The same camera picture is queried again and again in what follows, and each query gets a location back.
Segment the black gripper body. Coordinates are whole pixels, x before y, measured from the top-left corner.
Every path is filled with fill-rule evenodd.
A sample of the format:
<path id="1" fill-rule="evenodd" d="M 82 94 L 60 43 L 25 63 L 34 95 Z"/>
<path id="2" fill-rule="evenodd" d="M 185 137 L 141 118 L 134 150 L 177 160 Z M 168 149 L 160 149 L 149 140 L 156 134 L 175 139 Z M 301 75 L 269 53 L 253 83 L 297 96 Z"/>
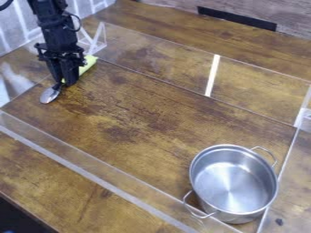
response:
<path id="1" fill-rule="evenodd" d="M 44 42 L 36 43 L 37 57 L 48 67 L 82 66 L 85 64 L 84 49 L 77 45 L 76 32 L 72 19 L 48 19 L 38 21 Z"/>

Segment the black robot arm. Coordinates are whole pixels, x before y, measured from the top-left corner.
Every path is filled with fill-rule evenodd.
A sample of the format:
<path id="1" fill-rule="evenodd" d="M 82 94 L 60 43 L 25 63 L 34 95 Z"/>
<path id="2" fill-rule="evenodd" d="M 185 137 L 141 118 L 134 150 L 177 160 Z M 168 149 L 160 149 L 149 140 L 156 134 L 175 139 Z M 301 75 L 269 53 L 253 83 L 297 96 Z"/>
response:
<path id="1" fill-rule="evenodd" d="M 86 63 L 84 48 L 77 45 L 77 31 L 65 0 L 26 0 L 37 18 L 44 43 L 36 43 L 37 57 L 46 63 L 56 86 L 72 86 L 78 80 L 78 67 Z"/>

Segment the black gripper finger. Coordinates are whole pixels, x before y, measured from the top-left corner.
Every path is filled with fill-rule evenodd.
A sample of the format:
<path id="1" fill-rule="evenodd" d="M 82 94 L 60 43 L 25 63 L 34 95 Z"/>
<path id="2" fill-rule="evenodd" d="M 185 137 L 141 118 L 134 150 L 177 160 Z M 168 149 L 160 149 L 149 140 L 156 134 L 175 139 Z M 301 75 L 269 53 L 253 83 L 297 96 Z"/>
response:
<path id="1" fill-rule="evenodd" d="M 58 83 L 62 78 L 60 61 L 57 59 L 49 59 L 46 61 L 46 67 L 54 81 Z"/>
<path id="2" fill-rule="evenodd" d="M 65 85 L 72 86 L 78 79 L 78 65 L 72 60 L 61 60 L 61 73 Z"/>

